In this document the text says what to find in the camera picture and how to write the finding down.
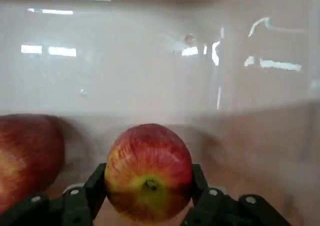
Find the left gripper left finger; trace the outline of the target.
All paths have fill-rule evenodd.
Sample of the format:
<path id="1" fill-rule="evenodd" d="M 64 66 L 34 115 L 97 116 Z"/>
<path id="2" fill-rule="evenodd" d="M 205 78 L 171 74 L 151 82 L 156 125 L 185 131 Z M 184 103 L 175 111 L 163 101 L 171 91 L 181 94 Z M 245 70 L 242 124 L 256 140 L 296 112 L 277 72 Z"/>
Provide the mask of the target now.
<path id="1" fill-rule="evenodd" d="M 1 225 L 93 225 L 106 196 L 106 163 L 101 163 L 82 186 L 50 199 L 34 193 L 0 215 Z"/>

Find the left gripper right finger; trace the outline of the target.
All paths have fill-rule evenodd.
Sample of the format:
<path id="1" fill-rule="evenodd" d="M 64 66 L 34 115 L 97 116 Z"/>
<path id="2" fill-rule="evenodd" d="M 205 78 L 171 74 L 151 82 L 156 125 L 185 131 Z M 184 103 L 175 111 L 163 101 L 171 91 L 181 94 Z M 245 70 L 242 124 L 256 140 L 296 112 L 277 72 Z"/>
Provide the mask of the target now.
<path id="1" fill-rule="evenodd" d="M 235 200 L 216 187 L 209 187 L 199 164 L 192 165 L 191 198 L 193 206 L 183 219 L 184 225 L 277 225 L 290 223 L 263 197 L 243 194 Z"/>

